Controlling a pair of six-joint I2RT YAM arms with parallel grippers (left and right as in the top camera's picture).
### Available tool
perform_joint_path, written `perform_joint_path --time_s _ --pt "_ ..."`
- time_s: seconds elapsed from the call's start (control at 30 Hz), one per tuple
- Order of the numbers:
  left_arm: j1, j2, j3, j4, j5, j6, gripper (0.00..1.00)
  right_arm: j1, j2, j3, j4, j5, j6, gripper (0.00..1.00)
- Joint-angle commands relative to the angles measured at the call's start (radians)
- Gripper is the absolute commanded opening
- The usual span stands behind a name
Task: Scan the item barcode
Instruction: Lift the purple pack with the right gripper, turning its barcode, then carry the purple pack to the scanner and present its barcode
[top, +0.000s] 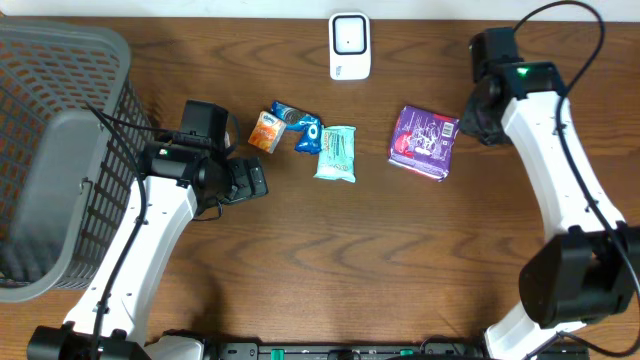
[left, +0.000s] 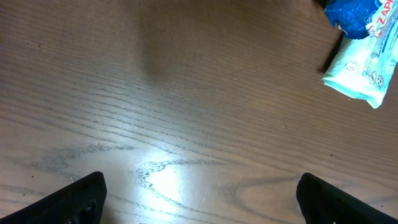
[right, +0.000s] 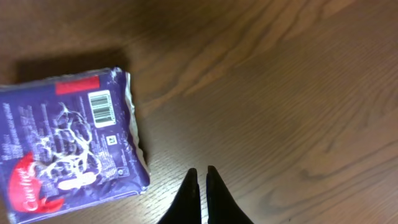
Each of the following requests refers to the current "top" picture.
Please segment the purple snack package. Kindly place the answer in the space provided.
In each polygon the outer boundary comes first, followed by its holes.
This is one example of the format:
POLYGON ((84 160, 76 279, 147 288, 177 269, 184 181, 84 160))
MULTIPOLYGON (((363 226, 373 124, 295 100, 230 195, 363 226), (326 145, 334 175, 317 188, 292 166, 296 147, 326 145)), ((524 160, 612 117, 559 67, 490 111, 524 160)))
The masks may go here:
POLYGON ((388 162, 443 181, 450 173, 459 120, 405 106, 396 121, 388 162))

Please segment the orange tissue pack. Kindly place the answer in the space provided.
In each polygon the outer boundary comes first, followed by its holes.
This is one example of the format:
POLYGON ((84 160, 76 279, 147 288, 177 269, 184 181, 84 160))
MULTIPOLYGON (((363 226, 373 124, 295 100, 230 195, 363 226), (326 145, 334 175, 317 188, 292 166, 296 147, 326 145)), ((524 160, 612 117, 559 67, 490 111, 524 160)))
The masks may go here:
POLYGON ((284 121, 267 111, 262 111, 250 134, 248 143, 272 154, 285 130, 286 123, 284 121))

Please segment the blue cookie packet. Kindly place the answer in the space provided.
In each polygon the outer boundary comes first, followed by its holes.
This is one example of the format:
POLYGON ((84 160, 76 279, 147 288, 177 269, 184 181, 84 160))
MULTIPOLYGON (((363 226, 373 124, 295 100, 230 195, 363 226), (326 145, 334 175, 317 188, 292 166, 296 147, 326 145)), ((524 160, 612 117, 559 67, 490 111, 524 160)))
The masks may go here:
POLYGON ((272 103, 271 113, 286 124, 287 131, 301 134, 294 147, 295 151, 311 155, 321 152, 323 124, 317 116, 278 101, 272 103))

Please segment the teal wipes packet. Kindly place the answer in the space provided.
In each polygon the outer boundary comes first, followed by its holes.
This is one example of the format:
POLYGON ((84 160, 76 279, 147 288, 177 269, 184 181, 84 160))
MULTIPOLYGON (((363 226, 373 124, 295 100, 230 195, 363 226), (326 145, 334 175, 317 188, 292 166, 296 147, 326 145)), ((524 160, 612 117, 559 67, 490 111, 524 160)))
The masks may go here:
POLYGON ((323 129, 315 178, 356 182, 355 132, 356 128, 353 126, 330 126, 323 129))

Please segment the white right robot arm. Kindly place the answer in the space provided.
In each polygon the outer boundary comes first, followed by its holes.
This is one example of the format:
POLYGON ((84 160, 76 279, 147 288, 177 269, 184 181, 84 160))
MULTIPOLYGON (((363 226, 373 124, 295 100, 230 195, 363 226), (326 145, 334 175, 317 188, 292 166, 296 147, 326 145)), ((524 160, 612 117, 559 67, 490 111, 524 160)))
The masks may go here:
POLYGON ((600 186, 551 62, 527 62, 510 27, 469 45, 475 88, 460 130, 516 148, 534 190, 545 244, 519 275, 519 303, 484 333, 488 355, 525 359, 561 332, 624 312, 639 270, 639 230, 600 186))

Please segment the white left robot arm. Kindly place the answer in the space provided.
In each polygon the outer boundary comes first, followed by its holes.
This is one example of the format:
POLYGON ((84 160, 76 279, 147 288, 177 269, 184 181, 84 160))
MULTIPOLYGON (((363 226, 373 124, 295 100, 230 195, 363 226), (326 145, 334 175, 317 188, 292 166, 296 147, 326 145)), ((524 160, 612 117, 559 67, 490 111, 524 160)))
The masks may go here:
POLYGON ((146 342, 148 318, 171 253, 204 211, 267 194, 257 157, 230 158, 225 148, 153 141, 142 173, 97 274, 58 328, 39 326, 30 359, 205 359, 206 340, 170 332, 146 342))

